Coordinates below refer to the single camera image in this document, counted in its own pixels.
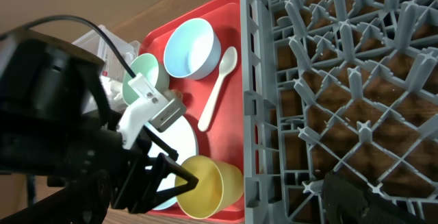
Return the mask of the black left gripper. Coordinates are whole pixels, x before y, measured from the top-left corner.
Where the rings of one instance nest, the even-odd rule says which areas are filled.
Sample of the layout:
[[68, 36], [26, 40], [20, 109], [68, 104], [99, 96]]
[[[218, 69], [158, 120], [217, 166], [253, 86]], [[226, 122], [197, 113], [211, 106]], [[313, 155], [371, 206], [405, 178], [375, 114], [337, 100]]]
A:
[[150, 140], [141, 138], [137, 149], [123, 149], [116, 131], [120, 117], [112, 112], [105, 125], [96, 111], [81, 117], [78, 129], [68, 137], [66, 179], [81, 181], [105, 171], [111, 207], [131, 214], [146, 213], [196, 188], [198, 178], [175, 162], [177, 150], [155, 130], [144, 127]]

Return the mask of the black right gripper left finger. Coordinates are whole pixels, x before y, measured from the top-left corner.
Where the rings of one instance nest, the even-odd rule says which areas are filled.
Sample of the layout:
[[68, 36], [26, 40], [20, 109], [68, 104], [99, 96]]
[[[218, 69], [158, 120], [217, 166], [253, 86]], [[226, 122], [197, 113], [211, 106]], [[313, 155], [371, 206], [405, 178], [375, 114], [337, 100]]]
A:
[[112, 196], [110, 176], [98, 171], [24, 210], [1, 224], [102, 223]]

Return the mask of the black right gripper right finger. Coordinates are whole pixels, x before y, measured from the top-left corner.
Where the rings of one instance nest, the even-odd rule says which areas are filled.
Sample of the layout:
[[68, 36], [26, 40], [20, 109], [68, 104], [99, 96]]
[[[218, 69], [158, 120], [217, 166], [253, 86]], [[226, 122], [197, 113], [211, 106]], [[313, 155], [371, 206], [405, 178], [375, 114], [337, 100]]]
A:
[[327, 173], [322, 199], [330, 223], [421, 224], [425, 221], [354, 182]]

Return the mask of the light blue plate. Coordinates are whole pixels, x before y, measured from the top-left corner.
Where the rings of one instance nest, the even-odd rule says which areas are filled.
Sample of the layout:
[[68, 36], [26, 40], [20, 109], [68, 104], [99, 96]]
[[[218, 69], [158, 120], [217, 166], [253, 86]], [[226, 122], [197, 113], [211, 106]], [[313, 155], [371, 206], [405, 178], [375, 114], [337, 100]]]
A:
[[[158, 132], [150, 123], [146, 123], [145, 127]], [[179, 158], [177, 164], [182, 164], [188, 158], [198, 155], [198, 145], [196, 140], [196, 134], [188, 123], [184, 116], [178, 118], [167, 130], [164, 132], [158, 132], [158, 135], [170, 145], [173, 149], [176, 149]], [[158, 186], [158, 191], [174, 188], [175, 186], [175, 174], [169, 174], [164, 178]], [[162, 204], [153, 208], [153, 210], [164, 210], [173, 206], [177, 202], [177, 198], [173, 197]]]

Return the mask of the yellow plastic cup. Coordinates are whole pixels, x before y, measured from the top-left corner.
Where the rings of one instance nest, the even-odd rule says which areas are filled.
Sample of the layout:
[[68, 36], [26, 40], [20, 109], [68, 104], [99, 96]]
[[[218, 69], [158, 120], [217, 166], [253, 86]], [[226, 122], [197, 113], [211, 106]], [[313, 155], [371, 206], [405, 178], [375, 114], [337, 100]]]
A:
[[193, 219], [207, 219], [244, 194], [242, 172], [232, 164], [195, 155], [185, 160], [182, 167], [198, 179], [194, 189], [177, 196], [179, 207]]

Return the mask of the white tissue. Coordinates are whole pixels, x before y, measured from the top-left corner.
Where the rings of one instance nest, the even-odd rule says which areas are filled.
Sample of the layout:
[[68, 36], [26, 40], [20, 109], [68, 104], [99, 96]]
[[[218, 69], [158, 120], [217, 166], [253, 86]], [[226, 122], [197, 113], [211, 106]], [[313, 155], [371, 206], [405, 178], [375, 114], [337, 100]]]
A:
[[127, 104], [123, 100], [123, 84], [105, 76], [101, 76], [100, 81], [104, 88], [110, 108], [116, 112], [123, 113], [127, 107]]

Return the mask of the green bowl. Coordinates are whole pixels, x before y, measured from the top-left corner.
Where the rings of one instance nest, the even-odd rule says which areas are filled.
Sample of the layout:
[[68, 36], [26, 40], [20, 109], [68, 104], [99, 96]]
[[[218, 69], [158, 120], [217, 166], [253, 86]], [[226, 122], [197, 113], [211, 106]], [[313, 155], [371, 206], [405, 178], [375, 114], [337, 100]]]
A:
[[[164, 65], [158, 62], [157, 58], [150, 53], [139, 55], [131, 64], [131, 70], [134, 73], [141, 73], [147, 80], [158, 90], [169, 89], [170, 76]], [[137, 93], [129, 86], [128, 82], [132, 77], [125, 73], [123, 78], [122, 95], [123, 101], [130, 105], [137, 98]]]

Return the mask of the light blue bowl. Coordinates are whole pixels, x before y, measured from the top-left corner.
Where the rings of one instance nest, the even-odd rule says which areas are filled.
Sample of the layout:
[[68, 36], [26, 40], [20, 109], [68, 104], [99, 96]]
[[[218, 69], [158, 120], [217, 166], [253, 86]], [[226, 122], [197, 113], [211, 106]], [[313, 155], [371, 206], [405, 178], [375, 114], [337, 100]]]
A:
[[175, 78], [199, 80], [207, 77], [221, 56], [220, 41], [203, 18], [182, 23], [170, 36], [164, 50], [164, 66]]

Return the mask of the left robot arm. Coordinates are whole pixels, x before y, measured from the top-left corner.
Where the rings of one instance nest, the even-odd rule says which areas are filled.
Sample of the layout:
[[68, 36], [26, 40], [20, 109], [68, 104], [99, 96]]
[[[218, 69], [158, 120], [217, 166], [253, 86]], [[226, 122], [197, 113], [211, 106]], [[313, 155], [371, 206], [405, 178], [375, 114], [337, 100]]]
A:
[[1, 170], [96, 182], [111, 207], [145, 213], [196, 188], [177, 152], [146, 124], [166, 130], [185, 112], [171, 92], [131, 74], [137, 99], [123, 113], [110, 108], [103, 61], [69, 42], [38, 33], [40, 18], [1, 35]]

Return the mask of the grey dishwasher rack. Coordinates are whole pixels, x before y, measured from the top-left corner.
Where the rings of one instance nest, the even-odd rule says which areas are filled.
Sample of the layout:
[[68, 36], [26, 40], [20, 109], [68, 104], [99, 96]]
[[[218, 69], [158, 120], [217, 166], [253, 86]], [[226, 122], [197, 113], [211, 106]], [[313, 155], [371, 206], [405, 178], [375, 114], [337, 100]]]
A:
[[247, 223], [327, 223], [338, 173], [437, 222], [437, 0], [240, 0]]

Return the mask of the clear plastic bin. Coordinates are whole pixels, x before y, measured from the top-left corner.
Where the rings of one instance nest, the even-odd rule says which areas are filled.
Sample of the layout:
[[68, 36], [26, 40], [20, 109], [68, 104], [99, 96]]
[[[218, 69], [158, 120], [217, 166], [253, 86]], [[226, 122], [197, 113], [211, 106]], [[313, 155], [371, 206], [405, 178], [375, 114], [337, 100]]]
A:
[[[99, 25], [99, 28], [113, 42], [124, 61], [130, 65], [138, 56], [140, 43], [137, 40], [126, 42], [106, 29], [104, 25]], [[105, 64], [101, 70], [101, 76], [109, 77], [121, 83], [123, 82], [123, 77], [126, 73], [125, 68], [120, 64], [118, 58], [114, 55], [114, 52], [110, 49], [104, 39], [102, 39], [102, 37], [100, 37], [94, 30], [90, 30], [88, 33], [76, 39], [73, 44], [89, 51], [104, 61]]]

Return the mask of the white plastic spoon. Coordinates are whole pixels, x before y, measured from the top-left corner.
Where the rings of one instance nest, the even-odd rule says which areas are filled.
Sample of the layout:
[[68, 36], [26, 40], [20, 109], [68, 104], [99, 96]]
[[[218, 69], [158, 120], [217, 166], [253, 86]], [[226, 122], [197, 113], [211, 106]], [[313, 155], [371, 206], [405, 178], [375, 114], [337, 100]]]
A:
[[229, 47], [224, 52], [224, 55], [220, 60], [219, 69], [218, 69], [218, 78], [207, 100], [207, 103], [201, 114], [201, 117], [198, 120], [198, 129], [201, 132], [206, 132], [208, 130], [224, 79], [236, 68], [236, 66], [237, 66], [237, 49], [235, 47]]

